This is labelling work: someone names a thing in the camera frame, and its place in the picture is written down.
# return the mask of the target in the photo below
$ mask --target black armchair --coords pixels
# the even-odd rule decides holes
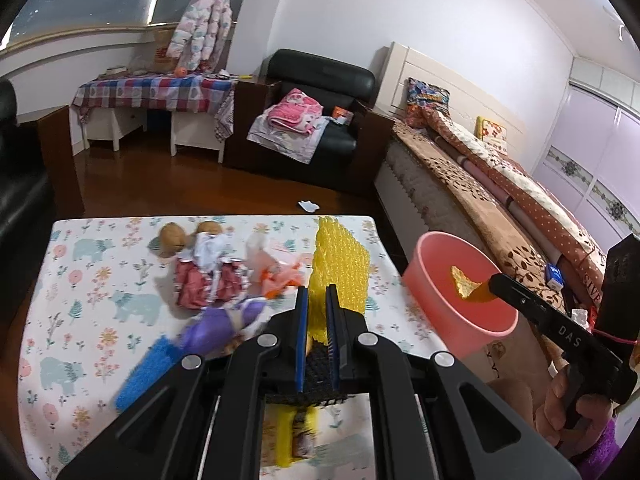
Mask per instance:
[[[326,57],[281,49],[267,77],[236,85],[234,134],[225,143],[225,166],[314,184],[354,194],[369,194],[392,135],[393,121],[371,110],[376,80],[364,68]],[[339,106],[354,112],[350,126],[329,123],[310,164],[247,140],[255,118],[293,88],[316,99],[331,115]]]
[[[0,79],[0,329],[40,270],[56,216],[36,128],[17,126],[14,87]]]

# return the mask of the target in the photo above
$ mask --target pink bowl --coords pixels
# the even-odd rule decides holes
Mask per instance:
[[[443,232],[423,234],[402,279],[436,332],[457,358],[509,335],[518,311],[503,300],[471,303],[456,291],[451,266],[474,282],[484,282],[500,269],[481,251]]]

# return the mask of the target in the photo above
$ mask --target white table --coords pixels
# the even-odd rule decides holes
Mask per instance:
[[[254,231],[268,232],[270,243],[310,262],[317,216],[226,216],[105,218],[59,221],[53,227],[31,300],[20,350],[18,412],[29,466],[41,479],[53,479],[86,444],[116,417],[113,400],[130,370],[161,335],[178,335],[191,314],[177,310],[174,262],[147,246],[167,222],[192,232],[213,219],[231,234],[235,253],[244,257]],[[343,216],[339,221],[369,250],[371,267],[366,319],[369,329],[405,351],[430,356],[445,349],[422,310],[401,284],[373,220]],[[308,278],[310,264],[305,266]],[[114,319],[114,291],[153,294],[161,299],[151,326],[131,314]],[[295,288],[268,309],[293,308]],[[275,479],[375,478],[367,396],[321,410],[317,457],[291,468],[273,465],[274,423],[264,423],[262,475]]]

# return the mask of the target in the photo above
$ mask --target wooden floor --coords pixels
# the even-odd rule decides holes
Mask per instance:
[[[400,272],[404,253],[376,198],[362,198],[288,180],[224,168],[217,152],[179,148],[169,153],[169,136],[129,134],[114,153],[110,142],[94,141],[75,157],[86,218],[223,214],[305,214],[299,200],[320,206],[318,214],[367,215]],[[0,356],[0,430],[21,448],[17,418],[17,369],[29,307],[22,304]]]

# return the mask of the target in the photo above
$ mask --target colorful pillow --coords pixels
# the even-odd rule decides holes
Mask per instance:
[[[507,129],[504,126],[478,116],[476,119],[476,137],[498,153],[509,155],[507,151]]]
[[[412,128],[424,128],[427,123],[422,112],[437,110],[449,117],[449,90],[429,85],[410,77],[407,83],[406,118],[404,122]]]

